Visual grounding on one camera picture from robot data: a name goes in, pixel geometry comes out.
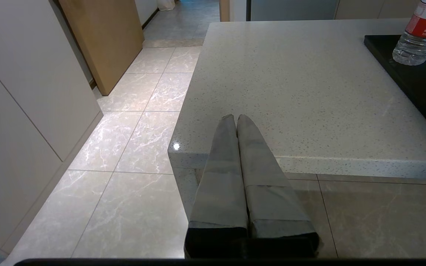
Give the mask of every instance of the white bag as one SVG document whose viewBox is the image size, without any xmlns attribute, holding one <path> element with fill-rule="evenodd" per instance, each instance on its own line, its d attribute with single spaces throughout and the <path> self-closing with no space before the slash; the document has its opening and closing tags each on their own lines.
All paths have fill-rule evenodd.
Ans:
<svg viewBox="0 0 426 266">
<path fill-rule="evenodd" d="M 157 7 L 160 11 L 172 10 L 175 7 L 175 0 L 157 0 Z"/>
</svg>

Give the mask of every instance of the marble tile floor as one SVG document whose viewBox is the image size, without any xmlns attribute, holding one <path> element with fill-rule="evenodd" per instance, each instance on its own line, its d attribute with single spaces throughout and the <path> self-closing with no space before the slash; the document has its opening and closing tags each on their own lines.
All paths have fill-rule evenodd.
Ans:
<svg viewBox="0 0 426 266">
<path fill-rule="evenodd" d="M 2 265 L 29 258 L 183 258 L 187 219 L 167 143 L 201 47 L 146 48 Z M 426 258 L 426 180 L 286 173 L 321 258 Z"/>
<path fill-rule="evenodd" d="M 211 22 L 220 21 L 218 0 L 175 1 L 173 10 L 159 11 L 144 28 L 144 39 L 197 39 Z"/>
</svg>

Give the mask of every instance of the plastic bottle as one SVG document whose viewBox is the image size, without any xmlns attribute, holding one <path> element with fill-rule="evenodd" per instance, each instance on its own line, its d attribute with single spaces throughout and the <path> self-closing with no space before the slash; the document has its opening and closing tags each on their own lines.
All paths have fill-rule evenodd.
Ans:
<svg viewBox="0 0 426 266">
<path fill-rule="evenodd" d="M 426 60 L 426 0 L 421 0 L 399 39 L 392 57 L 404 65 L 420 65 Z"/>
</svg>

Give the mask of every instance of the countertop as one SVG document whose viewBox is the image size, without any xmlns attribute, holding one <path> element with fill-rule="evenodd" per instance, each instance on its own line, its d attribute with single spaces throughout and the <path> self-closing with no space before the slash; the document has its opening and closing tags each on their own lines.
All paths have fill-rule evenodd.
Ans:
<svg viewBox="0 0 426 266">
<path fill-rule="evenodd" d="M 426 120 L 363 44 L 409 19 L 211 23 L 173 168 L 203 168 L 222 116 L 249 116 L 285 172 L 426 178 Z"/>
</svg>

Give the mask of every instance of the wooden door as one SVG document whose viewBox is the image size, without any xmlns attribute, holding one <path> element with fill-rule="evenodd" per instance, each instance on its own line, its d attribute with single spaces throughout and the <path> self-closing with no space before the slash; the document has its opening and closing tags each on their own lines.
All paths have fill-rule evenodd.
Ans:
<svg viewBox="0 0 426 266">
<path fill-rule="evenodd" d="M 108 95 L 142 49 L 134 0 L 59 0 L 102 95 Z"/>
</svg>

